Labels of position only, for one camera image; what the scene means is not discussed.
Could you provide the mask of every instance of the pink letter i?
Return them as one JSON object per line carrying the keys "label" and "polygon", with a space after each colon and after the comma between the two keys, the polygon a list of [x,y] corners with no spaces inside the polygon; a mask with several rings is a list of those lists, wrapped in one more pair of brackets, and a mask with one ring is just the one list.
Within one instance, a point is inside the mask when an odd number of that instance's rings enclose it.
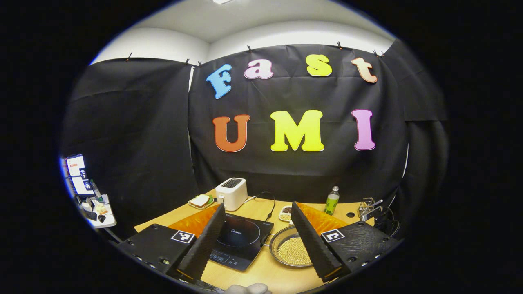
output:
{"label": "pink letter i", "polygon": [[372,150],[376,144],[372,141],[370,132],[370,117],[372,112],[365,109],[356,109],[351,113],[356,118],[356,128],[358,130],[358,142],[354,144],[356,150]]}

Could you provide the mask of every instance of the orange letter u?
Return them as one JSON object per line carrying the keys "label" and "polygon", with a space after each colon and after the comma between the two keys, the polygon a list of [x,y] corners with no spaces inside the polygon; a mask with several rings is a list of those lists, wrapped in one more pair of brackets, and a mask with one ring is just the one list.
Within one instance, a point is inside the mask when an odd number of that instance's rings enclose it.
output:
{"label": "orange letter u", "polygon": [[250,119],[249,115],[237,115],[234,117],[234,121],[238,123],[238,139],[234,143],[227,140],[227,124],[231,121],[230,118],[221,116],[213,119],[216,146],[225,152],[238,152],[243,149],[247,143],[247,122]]}

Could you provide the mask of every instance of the induction cooktop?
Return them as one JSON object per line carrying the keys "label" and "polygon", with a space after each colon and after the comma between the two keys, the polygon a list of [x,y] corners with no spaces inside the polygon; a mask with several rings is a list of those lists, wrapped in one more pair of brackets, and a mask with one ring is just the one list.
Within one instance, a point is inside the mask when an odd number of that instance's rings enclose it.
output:
{"label": "induction cooktop", "polygon": [[274,223],[225,214],[220,236],[211,252],[210,260],[232,269],[245,271],[263,247],[263,241]]}

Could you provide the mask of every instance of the toaster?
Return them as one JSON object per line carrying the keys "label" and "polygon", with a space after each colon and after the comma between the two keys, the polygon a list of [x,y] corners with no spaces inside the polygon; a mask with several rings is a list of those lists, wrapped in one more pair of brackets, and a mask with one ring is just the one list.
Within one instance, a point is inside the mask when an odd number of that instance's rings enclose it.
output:
{"label": "toaster", "polygon": [[215,190],[218,204],[223,203],[227,211],[238,209],[247,200],[247,181],[242,178],[230,178]]}

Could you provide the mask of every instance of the glove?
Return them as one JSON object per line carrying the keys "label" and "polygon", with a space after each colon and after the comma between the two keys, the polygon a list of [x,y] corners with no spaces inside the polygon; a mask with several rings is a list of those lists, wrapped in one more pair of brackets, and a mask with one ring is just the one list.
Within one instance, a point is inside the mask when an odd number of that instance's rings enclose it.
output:
{"label": "glove", "polygon": [[256,283],[249,287],[231,285],[223,294],[272,294],[266,284]]}

